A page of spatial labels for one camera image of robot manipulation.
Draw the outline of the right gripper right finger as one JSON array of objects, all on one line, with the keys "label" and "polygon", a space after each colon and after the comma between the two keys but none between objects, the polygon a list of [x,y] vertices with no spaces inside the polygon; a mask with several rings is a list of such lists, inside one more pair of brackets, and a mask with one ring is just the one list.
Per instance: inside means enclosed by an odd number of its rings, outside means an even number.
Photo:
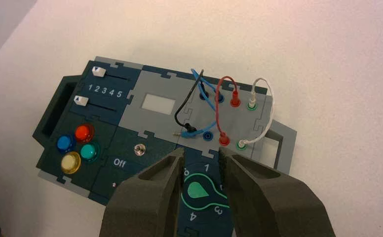
[{"label": "right gripper right finger", "polygon": [[323,202],[301,180],[225,147],[219,167],[236,236],[335,236]]}]

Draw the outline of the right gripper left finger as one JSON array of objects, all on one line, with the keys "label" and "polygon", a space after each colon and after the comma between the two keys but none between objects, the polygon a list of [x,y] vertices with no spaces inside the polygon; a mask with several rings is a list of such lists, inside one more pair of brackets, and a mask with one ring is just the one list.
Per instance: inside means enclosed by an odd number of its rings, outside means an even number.
[{"label": "right gripper left finger", "polygon": [[121,182],[103,215],[101,237],[175,237],[183,187],[183,148]]}]

